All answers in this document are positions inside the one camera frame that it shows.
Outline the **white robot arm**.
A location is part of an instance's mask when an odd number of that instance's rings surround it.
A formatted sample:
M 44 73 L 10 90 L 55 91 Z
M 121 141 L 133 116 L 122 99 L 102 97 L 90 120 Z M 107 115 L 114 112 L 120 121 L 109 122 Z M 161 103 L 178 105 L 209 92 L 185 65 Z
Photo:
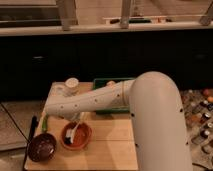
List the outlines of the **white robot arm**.
M 71 97 L 49 97 L 45 112 L 71 116 L 127 106 L 132 116 L 139 171 L 193 171 L 181 96 L 161 72 L 146 72 Z

